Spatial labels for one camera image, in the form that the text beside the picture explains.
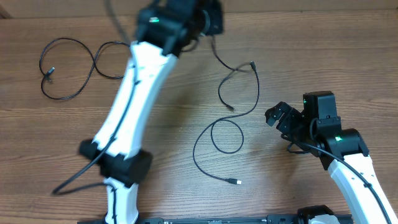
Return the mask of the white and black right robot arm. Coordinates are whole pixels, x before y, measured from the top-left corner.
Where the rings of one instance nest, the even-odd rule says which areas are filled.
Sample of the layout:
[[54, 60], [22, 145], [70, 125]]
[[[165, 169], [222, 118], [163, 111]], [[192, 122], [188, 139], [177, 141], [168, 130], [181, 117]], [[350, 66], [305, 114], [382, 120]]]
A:
[[343, 129], [331, 91], [303, 94], [303, 111], [281, 101], [265, 112], [282, 139], [319, 158], [338, 186], [355, 223], [397, 223], [376, 177], [369, 149], [356, 129]]

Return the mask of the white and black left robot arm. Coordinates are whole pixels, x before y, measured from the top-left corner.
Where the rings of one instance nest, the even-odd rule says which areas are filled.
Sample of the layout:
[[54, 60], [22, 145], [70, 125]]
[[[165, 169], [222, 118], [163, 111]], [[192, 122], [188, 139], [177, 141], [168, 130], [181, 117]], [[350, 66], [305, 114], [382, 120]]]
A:
[[79, 153], [99, 166], [108, 211], [99, 223], [137, 223], [137, 191], [152, 163], [142, 137], [157, 94], [185, 47], [223, 32], [219, 1], [158, 1], [141, 9], [119, 91], [101, 129]]

